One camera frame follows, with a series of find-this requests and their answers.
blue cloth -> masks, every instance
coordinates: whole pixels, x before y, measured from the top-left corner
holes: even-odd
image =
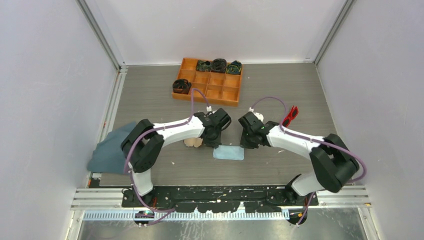
[[[124,174],[125,157],[121,150],[121,143],[136,127],[136,122],[115,129],[93,151],[87,170],[93,173]]]
[[[220,145],[213,150],[213,157],[224,160],[243,160],[245,159],[245,149],[241,146]]]

worn black surface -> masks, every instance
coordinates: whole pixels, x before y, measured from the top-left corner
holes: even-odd
[[[243,202],[246,213],[280,212],[278,206],[303,206],[304,197],[296,202],[287,201],[283,196],[284,189],[279,186],[155,186],[143,196],[144,201],[152,206],[157,198],[159,209],[176,208],[180,213],[192,213],[196,208],[200,213],[211,210],[214,213],[234,212]],[[142,204],[132,189],[123,191],[122,207],[139,208]],[[314,198],[311,206],[318,205]]]

white panel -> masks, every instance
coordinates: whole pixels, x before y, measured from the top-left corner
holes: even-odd
[[[2,1],[0,32],[1,238],[63,239],[116,71],[74,0]]]
[[[312,62],[345,2],[92,1],[127,65],[178,64],[183,57]]]
[[[423,26],[422,0],[356,1],[318,66],[385,239],[423,238]]]

red sunglasses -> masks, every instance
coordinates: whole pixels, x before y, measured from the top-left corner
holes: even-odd
[[[282,121],[283,127],[287,128],[292,122],[292,120],[294,120],[298,114],[299,114],[298,106],[292,106],[290,112],[284,118],[284,121]]]

